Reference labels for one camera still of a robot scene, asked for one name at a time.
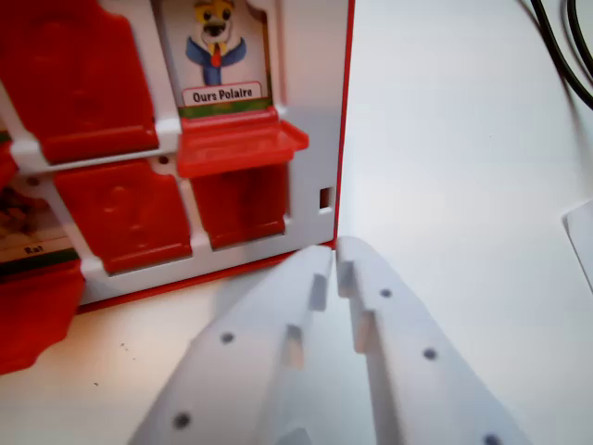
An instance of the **cartoon polar bear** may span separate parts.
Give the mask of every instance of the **cartoon polar bear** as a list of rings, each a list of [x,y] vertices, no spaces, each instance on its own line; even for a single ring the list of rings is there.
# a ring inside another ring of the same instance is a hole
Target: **cartoon polar bear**
[[[247,53],[243,37],[235,48],[229,50],[227,47],[233,32],[234,0],[198,0],[194,4],[194,11],[199,36],[196,38],[202,40],[204,47],[190,36],[187,38],[185,54],[202,67],[205,85],[221,85],[222,67],[243,60]]]

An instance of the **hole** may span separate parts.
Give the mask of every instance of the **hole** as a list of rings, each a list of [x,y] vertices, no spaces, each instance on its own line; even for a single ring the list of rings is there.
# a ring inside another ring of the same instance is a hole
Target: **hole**
[[[484,445],[502,445],[502,440],[495,434],[484,436]]]
[[[177,415],[173,417],[173,426],[176,429],[184,429],[191,421],[192,418],[190,417],[189,413],[177,413]]]
[[[319,208],[328,209],[330,207],[330,197],[332,195],[332,187],[322,188],[319,192]]]
[[[35,178],[34,176],[31,176],[27,178],[27,184],[31,187],[36,187],[37,185],[39,185],[39,179]]]
[[[228,345],[234,340],[234,334],[232,332],[225,332],[221,335],[221,342]]]
[[[432,348],[426,348],[423,352],[423,356],[427,360],[436,360],[436,351]]]

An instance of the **white surface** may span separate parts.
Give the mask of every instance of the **white surface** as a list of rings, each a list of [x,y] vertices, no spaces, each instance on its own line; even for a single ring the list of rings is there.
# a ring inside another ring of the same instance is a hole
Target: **white surface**
[[[560,1],[545,4],[561,32]],[[592,7],[579,2],[589,42]],[[593,196],[593,114],[575,100],[575,120],[513,0],[358,1],[352,62],[342,234],[387,257],[535,444],[593,443],[593,297],[561,225]],[[33,368],[0,377],[4,442],[125,442],[228,301],[217,292],[258,277],[76,317]],[[373,443],[364,357],[332,295],[296,405],[321,443]]]

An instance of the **red flap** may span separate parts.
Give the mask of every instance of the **red flap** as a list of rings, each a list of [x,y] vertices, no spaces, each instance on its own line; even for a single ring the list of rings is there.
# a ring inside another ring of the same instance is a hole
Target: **red flap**
[[[0,79],[50,162],[158,146],[130,23],[96,0],[0,2]]]
[[[66,336],[83,289],[79,261],[0,281],[0,374],[31,366]]]
[[[0,190],[8,185],[16,172],[17,164],[10,156],[10,143],[0,144]]]
[[[155,173],[146,159],[60,172],[54,182],[109,273],[192,254],[175,178]]]
[[[307,134],[280,121],[274,108],[182,124],[178,169],[183,178],[285,163],[309,146]]]

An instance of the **white plastic part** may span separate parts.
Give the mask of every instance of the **white plastic part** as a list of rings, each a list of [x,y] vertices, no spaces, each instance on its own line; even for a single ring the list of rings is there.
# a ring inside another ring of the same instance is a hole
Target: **white plastic part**
[[[593,289],[593,200],[569,211],[563,223],[589,287]]]
[[[302,361],[310,312],[325,308],[332,257],[325,247],[301,250],[202,331],[130,443],[273,445],[291,439],[271,438],[267,419],[277,407],[283,367]]]
[[[336,267],[367,357],[379,445],[530,443],[385,259],[343,237]]]

